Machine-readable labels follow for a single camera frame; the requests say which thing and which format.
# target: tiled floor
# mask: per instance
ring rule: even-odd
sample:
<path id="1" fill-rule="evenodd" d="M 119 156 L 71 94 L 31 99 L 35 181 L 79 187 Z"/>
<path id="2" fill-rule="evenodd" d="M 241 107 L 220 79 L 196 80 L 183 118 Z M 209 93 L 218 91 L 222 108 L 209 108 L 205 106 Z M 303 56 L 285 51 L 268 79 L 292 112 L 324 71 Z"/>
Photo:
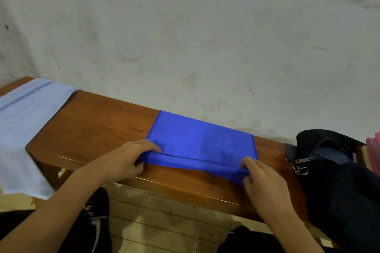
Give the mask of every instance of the tiled floor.
<path id="1" fill-rule="evenodd" d="M 241 224 L 270 232 L 260 222 L 137 191 L 107 185 L 113 252 L 213 253 L 230 229 Z M 0 211 L 33 209 L 24 194 L 0 195 Z"/>

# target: black bag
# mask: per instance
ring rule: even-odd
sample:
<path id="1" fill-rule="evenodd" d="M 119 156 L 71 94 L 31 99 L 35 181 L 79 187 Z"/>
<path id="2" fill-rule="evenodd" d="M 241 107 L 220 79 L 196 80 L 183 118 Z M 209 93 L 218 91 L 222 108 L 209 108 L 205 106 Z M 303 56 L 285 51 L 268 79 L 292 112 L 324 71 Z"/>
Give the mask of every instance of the black bag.
<path id="1" fill-rule="evenodd" d="M 380 178 L 354 162 L 337 164 L 315 152 L 327 147 L 353 160 L 364 143 L 329 130 L 306 130 L 285 144 L 300 175 L 311 223 L 347 252 L 380 252 Z"/>

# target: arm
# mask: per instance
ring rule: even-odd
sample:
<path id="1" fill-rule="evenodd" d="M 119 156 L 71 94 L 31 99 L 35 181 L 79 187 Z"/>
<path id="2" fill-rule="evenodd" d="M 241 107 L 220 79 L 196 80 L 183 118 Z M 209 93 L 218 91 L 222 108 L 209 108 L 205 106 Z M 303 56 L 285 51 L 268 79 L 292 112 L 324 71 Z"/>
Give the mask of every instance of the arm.
<path id="1" fill-rule="evenodd" d="M 88 198 L 103 184 L 141 174 L 141 153 L 161 152 L 149 140 L 128 142 L 75 171 L 40 208 L 0 241 L 0 252 L 57 252 Z"/>
<path id="2" fill-rule="evenodd" d="M 273 168 L 250 157 L 245 157 L 241 165 L 250 172 L 243 183 L 252 205 L 285 252 L 323 253 L 294 211 L 285 179 Z"/>

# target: left hand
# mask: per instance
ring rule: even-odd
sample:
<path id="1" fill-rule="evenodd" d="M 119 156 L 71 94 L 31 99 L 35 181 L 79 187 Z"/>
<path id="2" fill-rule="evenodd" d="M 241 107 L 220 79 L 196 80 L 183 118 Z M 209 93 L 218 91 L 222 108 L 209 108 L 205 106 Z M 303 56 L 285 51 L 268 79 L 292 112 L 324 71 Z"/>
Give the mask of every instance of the left hand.
<path id="1" fill-rule="evenodd" d="M 144 152 L 161 149 L 148 139 L 130 141 L 85 165 L 93 175 L 98 174 L 104 183 L 129 179 L 144 171 L 144 163 L 135 165 L 137 158 Z"/>

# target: bench top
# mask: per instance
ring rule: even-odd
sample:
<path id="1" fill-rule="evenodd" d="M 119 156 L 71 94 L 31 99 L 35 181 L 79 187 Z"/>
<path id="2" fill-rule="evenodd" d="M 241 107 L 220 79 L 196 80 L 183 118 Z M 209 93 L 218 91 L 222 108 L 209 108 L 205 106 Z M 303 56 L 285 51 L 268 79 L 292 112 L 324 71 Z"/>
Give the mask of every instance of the bench top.
<path id="1" fill-rule="evenodd" d="M 0 96 L 33 78 L 0 88 Z M 27 145 L 35 161 L 76 170 L 122 144 L 145 139 L 159 111 L 86 91 L 74 93 Z M 286 161 L 283 143 L 254 136 L 258 158 L 287 181 L 295 211 L 310 224 L 298 176 Z M 257 221 L 244 188 L 206 172 L 145 165 L 127 185 L 149 193 Z"/>

